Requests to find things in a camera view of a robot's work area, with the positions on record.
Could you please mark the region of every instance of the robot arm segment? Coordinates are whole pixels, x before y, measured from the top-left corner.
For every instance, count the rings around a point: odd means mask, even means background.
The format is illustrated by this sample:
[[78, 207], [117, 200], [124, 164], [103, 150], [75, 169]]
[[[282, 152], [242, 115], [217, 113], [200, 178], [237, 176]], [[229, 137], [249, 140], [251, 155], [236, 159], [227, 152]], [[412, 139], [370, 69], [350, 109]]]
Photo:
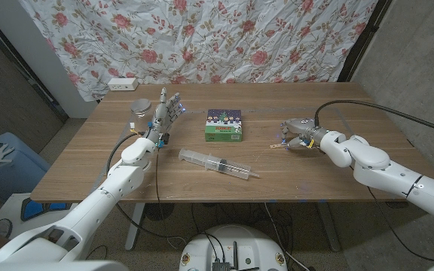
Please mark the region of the robot arm segment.
[[27, 255], [33, 261], [36, 258], [45, 261], [83, 259], [96, 229], [115, 204], [142, 184], [151, 164], [148, 158], [161, 146], [161, 135], [169, 131], [172, 122], [184, 111], [180, 110], [179, 100], [176, 94], [167, 101], [167, 91], [163, 88], [151, 127], [144, 137], [122, 152], [107, 179], [63, 219], [12, 239], [0, 249], [0, 263], [28, 261]]
[[288, 143], [292, 148], [314, 140], [331, 161], [339, 167], [354, 162], [353, 177], [361, 184], [406, 198], [416, 206], [434, 215], [434, 179], [421, 175], [390, 160], [388, 154], [369, 145], [362, 137], [345, 135], [315, 127], [312, 119], [286, 120], [282, 124], [283, 139], [287, 132], [297, 134]]

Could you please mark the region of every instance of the black cord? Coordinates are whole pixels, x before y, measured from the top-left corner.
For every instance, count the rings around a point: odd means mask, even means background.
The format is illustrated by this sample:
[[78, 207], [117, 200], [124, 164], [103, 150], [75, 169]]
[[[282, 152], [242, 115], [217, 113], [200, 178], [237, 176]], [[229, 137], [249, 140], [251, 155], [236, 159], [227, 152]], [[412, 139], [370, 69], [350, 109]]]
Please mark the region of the black cord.
[[[123, 142], [125, 142], [127, 139], [129, 139], [129, 138], [131, 138], [132, 136], [136, 136], [137, 134], [136, 133], [131, 133], [130, 135], [127, 135], [127, 136], [125, 136], [123, 139], [121, 139], [121, 141], [119, 141], [116, 145], [115, 145], [115, 147], [113, 148], [113, 151], [112, 151], [112, 153], [110, 154], [110, 156], [108, 157], [109, 159], [108, 159], [108, 161], [106, 162], [106, 175], [107, 175], [107, 177], [108, 177], [108, 174], [109, 174], [109, 170], [110, 170], [110, 165], [111, 165], [111, 163], [112, 163], [112, 158], [113, 158], [113, 156], [115, 155], [115, 152], [117, 151], [117, 149], [123, 144]], [[163, 236], [163, 235], [161, 235], [161, 234], [158, 234], [158, 233], [153, 233], [153, 232], [151, 232], [150, 230], [147, 230], [147, 229], [145, 229], [144, 227], [142, 227], [142, 226], [140, 226], [138, 223], [136, 223], [122, 208], [121, 208], [121, 206], [120, 206], [120, 204], [117, 202], [117, 204], [116, 204], [116, 206], [117, 206], [117, 209], [118, 209], [118, 211], [120, 211], [120, 213], [133, 225], [133, 226], [135, 226], [135, 227], [137, 227], [138, 229], [140, 229], [141, 231], [143, 231], [143, 232], [146, 232], [146, 233], [148, 233], [148, 234], [151, 234], [151, 235], [153, 235], [153, 236], [156, 236], [156, 237], [160, 237], [160, 238], [166, 238], [166, 239], [168, 239], [168, 238], [181, 238], [180, 236]]]
[[89, 254], [88, 256], [85, 258], [85, 260], [88, 260], [88, 258], [92, 255], [92, 253], [95, 252], [95, 250], [97, 250], [98, 248], [104, 248], [105, 249], [105, 256], [103, 257], [103, 260], [106, 260], [106, 256], [108, 255], [109, 252], [109, 248], [106, 245], [99, 245], [96, 248], [94, 248]]
[[398, 241], [406, 248], [407, 251], [409, 251], [410, 253], [412, 253], [414, 256], [418, 256], [424, 260], [429, 260], [434, 262], [434, 259], [432, 258], [428, 258], [428, 257], [424, 257], [419, 255], [418, 253], [413, 252], [411, 249], [409, 249], [405, 243], [398, 237], [398, 235], [396, 234], [395, 230], [393, 229], [393, 227], [391, 227], [391, 223], [390, 221], [388, 221], [388, 218], [386, 217], [386, 215], [383, 212], [383, 209], [381, 208], [381, 206], [379, 205], [376, 196], [374, 196], [373, 192], [371, 192], [371, 188], [368, 187], [368, 191], [369, 193], [371, 193], [371, 195], [373, 196], [374, 202], [376, 203], [377, 207], [380, 209], [381, 214], [383, 215], [384, 220], [386, 221], [386, 224], [388, 225], [389, 229], [393, 232], [394, 236], [398, 239]]
[[[157, 190], [157, 201], [158, 201], [158, 208], [160, 209], [160, 215], [162, 216], [162, 222], [164, 223], [164, 229], [165, 229], [165, 234], [168, 234], [168, 229], [167, 229], [167, 224], [165, 223], [165, 218], [164, 218], [164, 211], [162, 210], [162, 205], [160, 203], [160, 196], [158, 195], [158, 154], [160, 153], [160, 148], [157, 149], [157, 157], [155, 158], [155, 189]], [[175, 236], [176, 238], [180, 238], [182, 240], [184, 240], [182, 237], [180, 236]], [[167, 237], [167, 242], [169, 243], [169, 245], [171, 245], [173, 248], [177, 249], [177, 247], [174, 247], [172, 245], [172, 243], [170, 243], [169, 240], [170, 237]]]
[[108, 159], [108, 161], [106, 161], [106, 176], [108, 177], [109, 175], [109, 170], [110, 170], [110, 165], [112, 164], [112, 158], [115, 155], [115, 152], [117, 151], [117, 149], [123, 144], [123, 142], [125, 142], [127, 139], [131, 138], [132, 136], [136, 136], [137, 134], [135, 133], [131, 133], [127, 136], [125, 136], [123, 139], [121, 139], [120, 142], [118, 142], [115, 147], [113, 148], [112, 153], [110, 154], [110, 157]]
[[[195, 220], [195, 216], [194, 216], [194, 204], [193, 203], [191, 204], [190, 209], [191, 209], [191, 213], [192, 213], [192, 220], [194, 221], [194, 225], [195, 225], [195, 228], [197, 229], [197, 233], [199, 233], [200, 232], [199, 226], [197, 225], [197, 221]], [[205, 236], [207, 236], [207, 239], [209, 240], [210, 245], [212, 246], [212, 249], [214, 250], [215, 259], [218, 260], [219, 258], [217, 257], [217, 251], [215, 250], [215, 247], [214, 247], [214, 244], [212, 244], [212, 241], [210, 241], [209, 234], [207, 234], [205, 231], [203, 231], [203, 234], [205, 234]]]
[[319, 108], [316, 110], [316, 113], [314, 115], [314, 123], [316, 124], [316, 127], [319, 127], [319, 112], [321, 111], [321, 109], [323, 109], [324, 107], [326, 107], [328, 105], [332, 105], [332, 104], [336, 104], [336, 103], [352, 103], [352, 104], [356, 104], [356, 105], [364, 105], [364, 106], [368, 106], [368, 107], [372, 107], [372, 108], [377, 108], [377, 109], [389, 112], [391, 114], [395, 114], [395, 115], [398, 115], [400, 117], [404, 117], [404, 118], [407, 118], [409, 120], [413, 120], [414, 122], [421, 123], [423, 125], [426, 125], [426, 126], [434, 129], [434, 123], [430, 123], [430, 122], [422, 120], [420, 118], [413, 117], [411, 115], [408, 115], [408, 114], [402, 113], [400, 111], [388, 108], [386, 106], [376, 105], [376, 104], [371, 103], [371, 102], [362, 102], [362, 101], [356, 101], [356, 100], [334, 100], [334, 101], [330, 101], [330, 102], [327, 102], [327, 103], [319, 106]]
[[194, 221], [195, 229], [197, 230], [197, 233], [199, 233], [200, 232], [199, 226], [197, 225], [197, 221], [195, 220], [195, 217], [194, 217], [194, 204], [193, 203], [191, 204], [190, 209], [191, 209], [192, 220]]
[[[221, 209], [221, 211], [225, 214], [225, 216], [227, 216], [229, 219], [231, 219], [232, 221], [236, 221], [236, 218], [231, 216], [228, 212], [225, 211], [225, 208], [219, 204], [219, 208]], [[282, 221], [278, 221], [276, 218], [274, 218], [274, 223], [276, 224], [276, 226], [278, 226], [278, 230], [280, 232], [282, 232], [282, 234], [280, 234], [282, 236], [282, 245], [280, 245], [280, 247], [282, 248], [283, 246], [285, 248], [289, 248], [290, 247], [290, 251], [292, 251], [294, 249], [294, 233], [293, 233], [293, 220], [292, 220], [292, 216], [287, 212], [284, 211], [282, 209], [277, 209], [276, 210], [277, 214], [281, 217], [281, 218], [285, 218], [284, 222]], [[249, 220], [246, 221], [246, 224], [251, 226], [253, 224], [257, 224], [258, 222], [262, 222], [262, 221], [271, 221], [271, 219], [269, 218], [268, 214], [266, 211], [264, 211], [263, 209], [263, 205], [262, 204], [258, 204], [258, 208], [252, 210], [252, 204], [249, 204], [249, 213], [251, 214], [249, 217]], [[286, 262], [289, 263], [288, 264], [288, 269], [291, 269], [292, 264], [294, 263], [293, 260], [290, 260], [290, 257], [285, 255]]]
[[222, 262], [225, 263], [224, 247], [222, 246], [222, 243], [220, 243], [220, 241], [217, 239], [217, 237], [213, 236], [210, 233], [205, 233], [205, 232], [204, 233], [198, 233], [198, 235], [200, 235], [200, 234], [205, 234], [207, 236], [207, 238], [209, 238], [209, 236], [210, 236], [210, 237], [214, 238], [215, 240], [217, 240], [217, 242], [220, 245], [220, 249], [222, 250]]

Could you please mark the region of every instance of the joint of robot arm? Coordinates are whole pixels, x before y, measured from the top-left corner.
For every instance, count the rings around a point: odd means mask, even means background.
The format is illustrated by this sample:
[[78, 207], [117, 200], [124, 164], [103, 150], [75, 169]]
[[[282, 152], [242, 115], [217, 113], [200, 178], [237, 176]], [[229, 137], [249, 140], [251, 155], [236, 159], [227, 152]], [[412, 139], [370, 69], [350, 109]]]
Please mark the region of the joint of robot arm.
[[331, 161], [341, 168], [351, 166], [353, 158], [346, 146], [340, 144], [345, 142], [346, 136], [340, 132], [331, 131], [326, 133], [320, 142], [321, 150], [328, 154]]
[[155, 143], [152, 140], [139, 138], [132, 145], [124, 149], [121, 153], [121, 160], [123, 163], [130, 165], [140, 163], [139, 161], [144, 159], [145, 154], [147, 152], [153, 154], [155, 148]]
[[390, 156], [386, 151], [370, 146], [361, 136], [352, 135], [340, 145], [347, 149], [356, 163], [366, 169], [385, 169], [390, 164]]

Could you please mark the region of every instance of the syringe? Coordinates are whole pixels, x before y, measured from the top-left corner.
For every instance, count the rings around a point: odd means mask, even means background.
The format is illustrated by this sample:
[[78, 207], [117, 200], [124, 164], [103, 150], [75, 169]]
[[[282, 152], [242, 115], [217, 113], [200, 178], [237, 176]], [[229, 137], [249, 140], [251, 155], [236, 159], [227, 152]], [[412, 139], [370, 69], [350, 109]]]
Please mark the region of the syringe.
[[185, 150], [184, 148], [180, 150], [179, 159], [205, 166], [205, 169], [213, 169], [215, 171], [230, 174], [239, 178], [245, 178], [246, 180], [249, 178], [249, 175], [255, 177], [259, 176], [258, 174], [250, 171], [250, 166], [214, 157], [211, 154], [199, 154], [195, 151]]

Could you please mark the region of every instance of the green box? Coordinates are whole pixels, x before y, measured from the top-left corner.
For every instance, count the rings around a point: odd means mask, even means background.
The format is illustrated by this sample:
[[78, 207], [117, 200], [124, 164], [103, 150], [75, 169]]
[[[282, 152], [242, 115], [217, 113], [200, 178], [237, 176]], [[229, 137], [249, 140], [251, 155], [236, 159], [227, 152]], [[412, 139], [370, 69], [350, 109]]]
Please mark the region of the green box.
[[205, 124], [205, 141], [241, 142], [242, 116], [240, 110], [209, 109]]

